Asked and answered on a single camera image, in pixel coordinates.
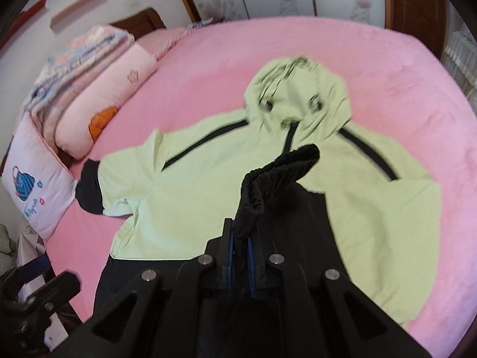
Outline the green and black hooded jacket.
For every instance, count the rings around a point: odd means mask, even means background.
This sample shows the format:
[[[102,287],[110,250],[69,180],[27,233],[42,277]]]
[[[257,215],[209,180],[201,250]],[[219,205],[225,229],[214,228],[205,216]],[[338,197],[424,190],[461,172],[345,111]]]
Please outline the green and black hooded jacket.
[[[120,217],[96,298],[142,261],[198,256],[233,221],[234,247],[260,236],[313,280],[335,268],[398,323],[436,278],[441,191],[392,138],[352,121],[344,81],[317,61],[270,61],[244,108],[84,163],[75,197]]]

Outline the white cartoon pillow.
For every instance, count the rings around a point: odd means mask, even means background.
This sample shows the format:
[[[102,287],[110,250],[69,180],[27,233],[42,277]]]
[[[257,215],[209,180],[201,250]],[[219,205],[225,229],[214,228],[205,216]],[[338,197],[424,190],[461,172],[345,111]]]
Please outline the white cartoon pillow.
[[[1,182],[19,212],[43,239],[52,236],[74,201],[77,184],[29,115],[18,123],[10,142]]]

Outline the pink flower pillow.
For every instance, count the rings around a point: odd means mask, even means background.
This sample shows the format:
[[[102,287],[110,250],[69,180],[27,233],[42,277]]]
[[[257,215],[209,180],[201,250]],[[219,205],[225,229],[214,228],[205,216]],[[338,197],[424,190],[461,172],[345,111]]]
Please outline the pink flower pillow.
[[[129,98],[157,69],[156,59],[134,44],[73,100],[54,133],[56,146],[80,160]]]

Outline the folded floral quilt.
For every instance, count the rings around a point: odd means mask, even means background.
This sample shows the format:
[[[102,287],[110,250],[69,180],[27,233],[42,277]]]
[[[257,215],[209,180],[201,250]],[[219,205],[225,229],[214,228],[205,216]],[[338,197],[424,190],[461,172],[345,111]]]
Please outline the folded floral quilt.
[[[134,36],[111,25],[95,25],[49,57],[22,102],[16,125],[27,115],[54,145],[58,122],[74,99],[134,44]]]

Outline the pink bed blanket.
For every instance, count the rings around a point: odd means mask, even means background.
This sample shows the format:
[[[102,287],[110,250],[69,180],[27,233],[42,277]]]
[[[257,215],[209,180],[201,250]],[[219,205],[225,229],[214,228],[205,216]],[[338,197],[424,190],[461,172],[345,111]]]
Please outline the pink bed blanket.
[[[78,181],[88,160],[143,144],[244,108],[251,80],[270,61],[307,57],[345,83],[352,121],[392,138],[439,185],[442,205],[436,278],[417,318],[400,323],[433,357],[448,357],[476,316],[476,116],[459,86],[417,39],[331,18],[288,17],[189,31],[68,168]],[[74,201],[46,250],[55,272],[77,274],[71,301],[91,317],[120,217]]]

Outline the pink flat pillow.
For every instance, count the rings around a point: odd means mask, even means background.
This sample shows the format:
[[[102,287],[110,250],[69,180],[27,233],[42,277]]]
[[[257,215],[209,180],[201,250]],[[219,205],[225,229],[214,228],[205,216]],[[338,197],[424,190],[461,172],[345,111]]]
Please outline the pink flat pillow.
[[[152,57],[159,61],[164,57],[175,45],[187,36],[189,30],[185,27],[177,27],[173,29],[157,29],[148,33],[138,40],[139,44]]]

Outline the dark wooden headboard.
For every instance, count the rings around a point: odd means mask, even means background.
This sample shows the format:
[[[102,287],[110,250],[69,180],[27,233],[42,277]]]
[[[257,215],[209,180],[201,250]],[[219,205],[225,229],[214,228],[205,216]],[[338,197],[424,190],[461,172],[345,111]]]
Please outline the dark wooden headboard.
[[[135,40],[159,29],[166,29],[159,13],[152,7],[139,11],[136,15],[123,18],[110,24],[112,27],[125,30]]]

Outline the lace-covered furniture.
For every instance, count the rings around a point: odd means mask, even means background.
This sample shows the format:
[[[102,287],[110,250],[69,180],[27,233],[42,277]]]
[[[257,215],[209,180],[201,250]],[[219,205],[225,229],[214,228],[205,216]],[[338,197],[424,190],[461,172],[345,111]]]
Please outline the lace-covered furniture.
[[[443,52],[443,66],[476,113],[476,43],[463,31],[452,33]]]

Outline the brown wooden door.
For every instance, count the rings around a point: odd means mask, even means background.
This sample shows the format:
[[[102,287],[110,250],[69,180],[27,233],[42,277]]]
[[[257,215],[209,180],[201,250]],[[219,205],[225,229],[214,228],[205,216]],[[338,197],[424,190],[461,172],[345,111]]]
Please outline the brown wooden door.
[[[385,28],[417,38],[437,58],[445,44],[445,0],[385,0]]]

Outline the pink wall shelf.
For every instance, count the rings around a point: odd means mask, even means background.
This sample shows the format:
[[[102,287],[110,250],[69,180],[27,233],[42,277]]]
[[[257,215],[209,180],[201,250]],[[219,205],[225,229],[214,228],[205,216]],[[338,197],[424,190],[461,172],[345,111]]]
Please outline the pink wall shelf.
[[[49,27],[53,29],[60,23],[60,21],[63,21],[65,18],[68,18],[69,16],[74,14],[75,11],[84,7],[86,4],[92,1],[93,0],[75,0],[67,7],[62,8],[57,13],[51,16]]]

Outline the red wall shelf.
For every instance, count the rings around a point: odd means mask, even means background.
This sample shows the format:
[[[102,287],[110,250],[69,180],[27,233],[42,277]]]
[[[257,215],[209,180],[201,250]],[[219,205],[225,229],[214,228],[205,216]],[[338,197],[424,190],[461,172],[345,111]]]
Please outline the red wall shelf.
[[[48,0],[39,0],[27,10],[23,10],[13,24],[10,25],[9,30],[1,38],[0,49],[15,35],[21,27],[23,27],[30,19],[43,10]]]

